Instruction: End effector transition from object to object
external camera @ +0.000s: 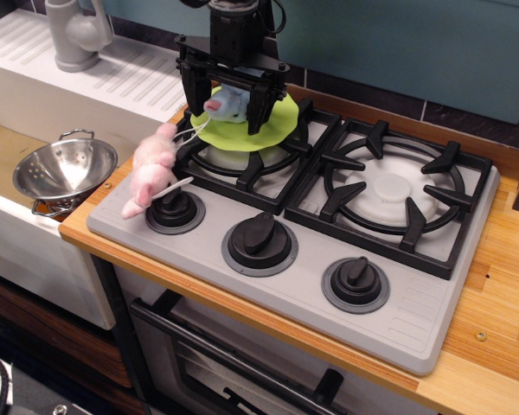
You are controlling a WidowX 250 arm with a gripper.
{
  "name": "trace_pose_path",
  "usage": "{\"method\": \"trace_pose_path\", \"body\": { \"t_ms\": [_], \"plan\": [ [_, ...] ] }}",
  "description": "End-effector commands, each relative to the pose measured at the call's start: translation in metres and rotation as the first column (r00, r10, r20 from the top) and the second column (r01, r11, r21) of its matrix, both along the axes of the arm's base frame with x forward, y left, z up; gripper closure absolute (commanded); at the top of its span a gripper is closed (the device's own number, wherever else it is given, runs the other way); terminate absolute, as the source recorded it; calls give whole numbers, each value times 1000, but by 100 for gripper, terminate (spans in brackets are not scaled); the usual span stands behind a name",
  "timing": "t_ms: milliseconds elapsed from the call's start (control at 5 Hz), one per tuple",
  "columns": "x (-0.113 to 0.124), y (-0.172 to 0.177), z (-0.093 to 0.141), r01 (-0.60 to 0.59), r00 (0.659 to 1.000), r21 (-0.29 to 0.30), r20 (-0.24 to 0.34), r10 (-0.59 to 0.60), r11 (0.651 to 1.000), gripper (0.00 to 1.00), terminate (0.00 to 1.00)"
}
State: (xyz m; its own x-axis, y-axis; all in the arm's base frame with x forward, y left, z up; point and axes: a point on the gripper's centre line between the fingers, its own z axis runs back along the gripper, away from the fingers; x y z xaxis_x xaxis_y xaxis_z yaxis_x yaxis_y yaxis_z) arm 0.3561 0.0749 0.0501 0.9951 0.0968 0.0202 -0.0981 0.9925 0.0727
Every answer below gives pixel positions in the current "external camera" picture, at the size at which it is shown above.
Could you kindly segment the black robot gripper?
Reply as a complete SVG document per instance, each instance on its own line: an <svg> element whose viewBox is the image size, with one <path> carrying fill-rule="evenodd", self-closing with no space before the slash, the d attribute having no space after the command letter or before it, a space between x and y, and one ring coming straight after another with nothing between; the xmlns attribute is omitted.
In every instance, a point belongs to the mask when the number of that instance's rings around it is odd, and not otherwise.
<svg viewBox="0 0 519 415"><path fill-rule="evenodd" d="M266 54L264 41L280 33L286 22L285 10L276 23L271 9L211 9L208 36L179 35L177 65L192 114L204 113L212 79L252 87L247 132L258 134L285 90L289 71L284 62Z"/></svg>

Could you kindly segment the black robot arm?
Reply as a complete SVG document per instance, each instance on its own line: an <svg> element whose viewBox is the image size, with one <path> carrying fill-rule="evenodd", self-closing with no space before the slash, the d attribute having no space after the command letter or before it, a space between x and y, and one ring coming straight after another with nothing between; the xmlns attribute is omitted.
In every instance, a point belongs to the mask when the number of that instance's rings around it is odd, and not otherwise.
<svg viewBox="0 0 519 415"><path fill-rule="evenodd" d="M290 67L266 54L264 42L283 30L286 13L276 26L270 1L185 1L209 9L209 36L179 35L177 68L190 111L199 116L211 96L213 80L250 92L248 133L255 135L286 96Z"/></svg>

